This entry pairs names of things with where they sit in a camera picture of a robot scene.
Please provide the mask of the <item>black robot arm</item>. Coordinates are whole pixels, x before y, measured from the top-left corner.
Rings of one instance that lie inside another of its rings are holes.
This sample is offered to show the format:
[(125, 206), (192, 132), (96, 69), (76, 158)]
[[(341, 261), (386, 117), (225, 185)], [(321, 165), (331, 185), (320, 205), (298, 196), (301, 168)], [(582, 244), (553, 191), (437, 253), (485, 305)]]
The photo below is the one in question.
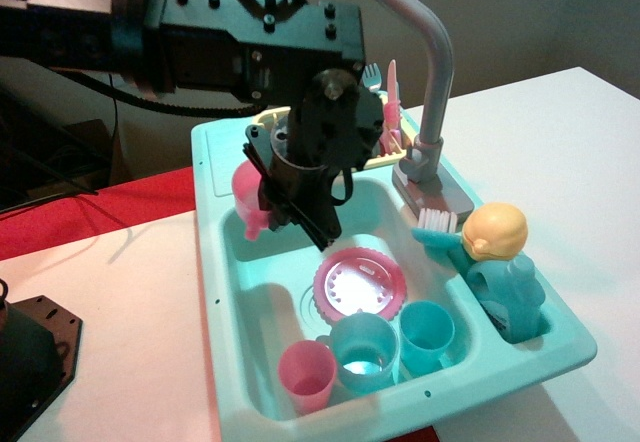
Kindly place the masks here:
[(362, 86), (361, 15), (308, 0), (1, 0), (1, 53), (146, 110), (197, 118), (288, 114), (250, 126), (243, 151), (259, 206), (319, 249), (341, 233), (337, 177), (351, 180), (383, 131)]

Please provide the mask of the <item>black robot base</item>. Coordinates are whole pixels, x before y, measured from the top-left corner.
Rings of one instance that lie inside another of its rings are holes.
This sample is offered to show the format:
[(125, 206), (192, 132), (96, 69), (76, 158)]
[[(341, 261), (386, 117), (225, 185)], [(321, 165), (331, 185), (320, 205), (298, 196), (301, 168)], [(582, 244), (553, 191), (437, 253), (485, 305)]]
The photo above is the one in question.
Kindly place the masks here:
[(1, 283), (1, 439), (17, 441), (75, 378), (82, 319), (44, 295), (11, 303)]

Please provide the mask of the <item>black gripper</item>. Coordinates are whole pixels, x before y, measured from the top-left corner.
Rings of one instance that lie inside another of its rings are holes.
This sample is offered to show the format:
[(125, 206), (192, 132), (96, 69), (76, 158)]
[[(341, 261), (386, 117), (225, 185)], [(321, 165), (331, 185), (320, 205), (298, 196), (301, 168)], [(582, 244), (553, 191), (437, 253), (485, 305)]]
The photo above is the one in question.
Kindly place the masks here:
[(299, 225), (320, 251), (327, 249), (342, 233), (336, 212), (342, 202), (332, 196), (337, 173), (290, 161), (284, 120), (271, 131), (249, 125), (245, 136), (243, 153), (259, 177), (250, 194), (268, 229), (278, 232), (289, 224)]

